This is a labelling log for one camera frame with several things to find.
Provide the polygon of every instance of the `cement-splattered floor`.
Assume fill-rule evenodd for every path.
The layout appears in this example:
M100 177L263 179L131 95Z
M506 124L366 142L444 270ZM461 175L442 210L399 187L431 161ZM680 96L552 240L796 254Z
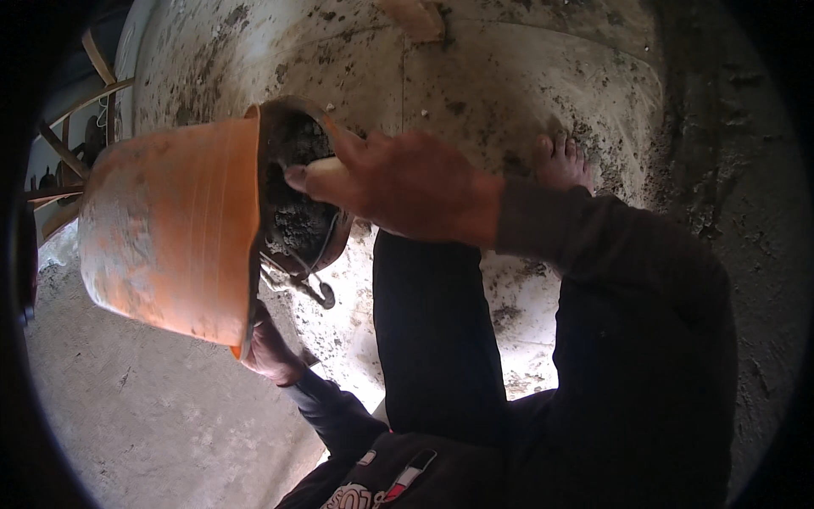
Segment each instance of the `cement-splattered floor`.
M700 0L648 6L461 1L444 8L445 44L415 46L367 0L166 0L138 56L134 132L302 94L332 103L332 116L361 133L430 130L489 171L529 178L534 136L570 130L599 169L600 192L669 213L729 269L741 359L736 493L777 429L802 358L811 202L785 107L732 20ZM325 271L339 301L330 312L299 294L261 292L281 328L321 359L320 372L371 407L383 395L370 318L373 239L356 225ZM510 397L556 387L557 279L494 253L482 267ZM60 389L50 391L58 400ZM70 424L56 423L59 437ZM142 496L146 507L150 494Z

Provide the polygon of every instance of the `concrete floor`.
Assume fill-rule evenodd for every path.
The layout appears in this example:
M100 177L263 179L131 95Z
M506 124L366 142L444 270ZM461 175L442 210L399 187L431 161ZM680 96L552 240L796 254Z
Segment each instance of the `concrete floor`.
M735 494L799 371L811 201L786 110L732 20L708 2L644 5L461 1L445 14L445 44L415 46L368 0L166 0L138 56L133 131L302 94L333 103L335 119L357 131L430 130L473 163L521 178L538 132L574 132L599 192L670 214L729 270L741 359ZM261 290L289 338L322 361L319 372L369 408L383 395L374 233L356 225L325 271L338 297L331 311ZM318 441L276 388L224 349L96 309L75 255L65 259L41 272L29 352L55 433L103 505L268 507L311 468ZM494 253L482 268L508 394L556 387L557 279Z

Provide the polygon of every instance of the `orange bucket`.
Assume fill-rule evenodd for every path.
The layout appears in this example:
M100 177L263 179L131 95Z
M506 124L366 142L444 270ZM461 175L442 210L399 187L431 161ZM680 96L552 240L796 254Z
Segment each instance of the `orange bucket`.
M79 216L81 274L114 313L245 358L260 227L260 110L147 134L96 160Z

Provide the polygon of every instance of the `person's right hand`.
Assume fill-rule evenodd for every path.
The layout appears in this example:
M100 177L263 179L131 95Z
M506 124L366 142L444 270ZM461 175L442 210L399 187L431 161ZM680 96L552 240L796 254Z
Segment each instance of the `person's right hand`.
M363 140L342 130L335 150L347 170L291 166L289 185L397 235L493 247L503 179L455 147L416 131Z

